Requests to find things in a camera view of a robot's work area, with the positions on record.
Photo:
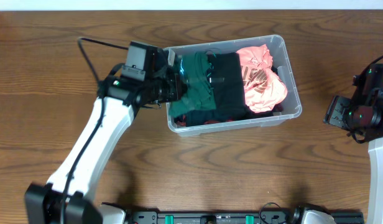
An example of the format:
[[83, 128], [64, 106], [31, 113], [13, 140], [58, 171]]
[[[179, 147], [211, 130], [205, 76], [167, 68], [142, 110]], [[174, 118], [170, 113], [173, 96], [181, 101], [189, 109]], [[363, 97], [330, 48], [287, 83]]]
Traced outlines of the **red plaid flannel shirt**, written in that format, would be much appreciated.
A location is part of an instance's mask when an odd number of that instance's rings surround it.
[[225, 123], [245, 119], [271, 117], [274, 113], [283, 112], [281, 104], [275, 105], [274, 109], [266, 112], [253, 112], [247, 106], [243, 109], [236, 109], [233, 112], [223, 110], [202, 110], [189, 111], [174, 118], [174, 122], [181, 127], [191, 127], [206, 124]]

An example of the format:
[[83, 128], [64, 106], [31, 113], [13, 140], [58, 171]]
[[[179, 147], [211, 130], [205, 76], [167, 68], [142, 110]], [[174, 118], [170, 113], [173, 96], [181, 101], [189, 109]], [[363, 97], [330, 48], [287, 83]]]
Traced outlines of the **pink printed t-shirt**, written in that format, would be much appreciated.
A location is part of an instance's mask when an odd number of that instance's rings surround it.
[[255, 113], [271, 111], [283, 102], [288, 90], [272, 70], [273, 56], [266, 45], [237, 51], [241, 66], [246, 105]]

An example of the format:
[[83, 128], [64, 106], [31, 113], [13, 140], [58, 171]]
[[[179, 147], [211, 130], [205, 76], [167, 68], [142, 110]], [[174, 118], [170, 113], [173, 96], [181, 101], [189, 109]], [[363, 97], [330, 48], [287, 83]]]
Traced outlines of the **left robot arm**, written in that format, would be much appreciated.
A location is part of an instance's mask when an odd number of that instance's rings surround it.
[[97, 79], [97, 99], [73, 149], [45, 185], [24, 195], [29, 223], [126, 223], [125, 209], [93, 205], [101, 174], [120, 137], [141, 108], [177, 101], [187, 87], [170, 49], [131, 42], [127, 58]]

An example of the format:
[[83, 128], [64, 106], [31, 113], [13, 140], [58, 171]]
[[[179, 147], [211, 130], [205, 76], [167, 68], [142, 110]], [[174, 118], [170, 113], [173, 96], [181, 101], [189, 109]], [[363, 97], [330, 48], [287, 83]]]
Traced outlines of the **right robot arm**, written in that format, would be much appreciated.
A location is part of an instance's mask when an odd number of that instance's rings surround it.
[[327, 212], [306, 204], [288, 215], [287, 223], [383, 223], [383, 56], [354, 76], [351, 98], [334, 96], [323, 122], [341, 128], [358, 144], [367, 144], [371, 165], [368, 215]]

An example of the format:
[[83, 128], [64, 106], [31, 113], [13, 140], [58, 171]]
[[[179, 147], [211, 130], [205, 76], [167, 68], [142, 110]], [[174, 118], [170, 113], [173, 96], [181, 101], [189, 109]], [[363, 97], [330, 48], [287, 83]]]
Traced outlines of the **black taped garment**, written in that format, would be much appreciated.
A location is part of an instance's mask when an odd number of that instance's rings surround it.
[[208, 121], [237, 121], [247, 113], [239, 55], [235, 52], [208, 55], [212, 65], [209, 82], [214, 91], [216, 109], [208, 112]]

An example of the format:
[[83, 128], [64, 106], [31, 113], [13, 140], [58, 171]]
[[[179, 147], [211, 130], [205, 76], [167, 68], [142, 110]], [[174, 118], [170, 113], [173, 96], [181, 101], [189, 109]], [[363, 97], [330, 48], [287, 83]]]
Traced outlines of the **green garment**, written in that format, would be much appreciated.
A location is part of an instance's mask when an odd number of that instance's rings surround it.
[[178, 68], [187, 91], [178, 101], [170, 104], [169, 115], [175, 118], [190, 111], [216, 109], [213, 87], [208, 81], [212, 64], [207, 54], [197, 52], [182, 55]]

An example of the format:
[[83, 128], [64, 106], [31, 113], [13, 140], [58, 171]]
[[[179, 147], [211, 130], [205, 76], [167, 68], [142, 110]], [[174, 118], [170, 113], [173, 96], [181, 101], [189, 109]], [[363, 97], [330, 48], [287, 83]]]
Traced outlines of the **dark navy garment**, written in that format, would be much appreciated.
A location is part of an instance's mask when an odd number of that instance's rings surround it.
[[216, 116], [215, 110], [193, 110], [182, 114], [174, 119], [180, 126], [199, 126], [212, 123], [220, 123], [221, 120]]

